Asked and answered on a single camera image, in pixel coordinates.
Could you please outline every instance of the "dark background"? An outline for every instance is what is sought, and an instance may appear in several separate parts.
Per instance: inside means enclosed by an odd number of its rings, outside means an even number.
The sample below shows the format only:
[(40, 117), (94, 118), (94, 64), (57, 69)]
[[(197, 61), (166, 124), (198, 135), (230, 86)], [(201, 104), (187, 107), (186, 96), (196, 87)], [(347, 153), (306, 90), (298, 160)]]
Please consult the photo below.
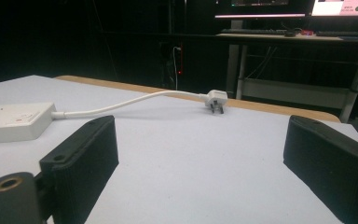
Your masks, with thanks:
[[(101, 33), (216, 35), (230, 27), (230, 21), (213, 16), (214, 0), (3, 0), (0, 81), (30, 75), (75, 75), (172, 89), (172, 49), (180, 47), (183, 74), (178, 76), (179, 90), (224, 90), (228, 44), (170, 42), (157, 37), (134, 40)], [(247, 21), (245, 26), (358, 30), (358, 21)], [(248, 74), (267, 49), (250, 47)], [(345, 50), (280, 48), (260, 78), (348, 87), (356, 64), (347, 62), (356, 57)], [(344, 63), (325, 62), (331, 60)], [(358, 117), (358, 99), (352, 116)]]

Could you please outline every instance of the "computer monitor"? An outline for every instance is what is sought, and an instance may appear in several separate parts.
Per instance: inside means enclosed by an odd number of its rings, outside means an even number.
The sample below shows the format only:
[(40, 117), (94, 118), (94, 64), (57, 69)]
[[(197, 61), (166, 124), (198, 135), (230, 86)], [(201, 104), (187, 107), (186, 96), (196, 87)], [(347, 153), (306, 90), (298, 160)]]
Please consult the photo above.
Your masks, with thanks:
[(358, 17), (358, 0), (313, 0), (312, 17)]
[(304, 18), (313, 0), (216, 0), (217, 19)]

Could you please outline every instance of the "outlet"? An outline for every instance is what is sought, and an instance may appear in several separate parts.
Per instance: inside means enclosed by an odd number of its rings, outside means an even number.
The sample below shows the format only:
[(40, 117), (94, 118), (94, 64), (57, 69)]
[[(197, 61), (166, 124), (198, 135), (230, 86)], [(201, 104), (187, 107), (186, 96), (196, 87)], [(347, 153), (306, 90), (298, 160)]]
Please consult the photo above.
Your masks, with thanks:
[(52, 122), (53, 103), (0, 105), (0, 143), (34, 140)]

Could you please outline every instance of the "electrical plug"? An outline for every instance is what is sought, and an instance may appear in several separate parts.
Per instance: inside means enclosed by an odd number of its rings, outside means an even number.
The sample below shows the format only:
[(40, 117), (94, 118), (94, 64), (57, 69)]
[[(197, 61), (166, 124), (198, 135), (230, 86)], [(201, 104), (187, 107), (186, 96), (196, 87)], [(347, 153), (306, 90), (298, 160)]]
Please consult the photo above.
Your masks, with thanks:
[(225, 91), (209, 91), (206, 95), (202, 94), (200, 98), (205, 102), (206, 106), (212, 109), (212, 113), (218, 110), (221, 114), (224, 114), (223, 105), (227, 102), (227, 93)]

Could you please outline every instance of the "metal ring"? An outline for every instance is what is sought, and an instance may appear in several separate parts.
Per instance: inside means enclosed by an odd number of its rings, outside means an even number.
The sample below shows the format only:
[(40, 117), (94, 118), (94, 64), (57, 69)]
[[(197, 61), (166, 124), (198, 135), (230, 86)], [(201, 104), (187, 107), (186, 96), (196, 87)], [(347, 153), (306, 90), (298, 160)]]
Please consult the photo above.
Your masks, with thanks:
[(22, 183), (22, 178), (19, 176), (12, 176), (0, 182), (0, 192), (16, 188)]

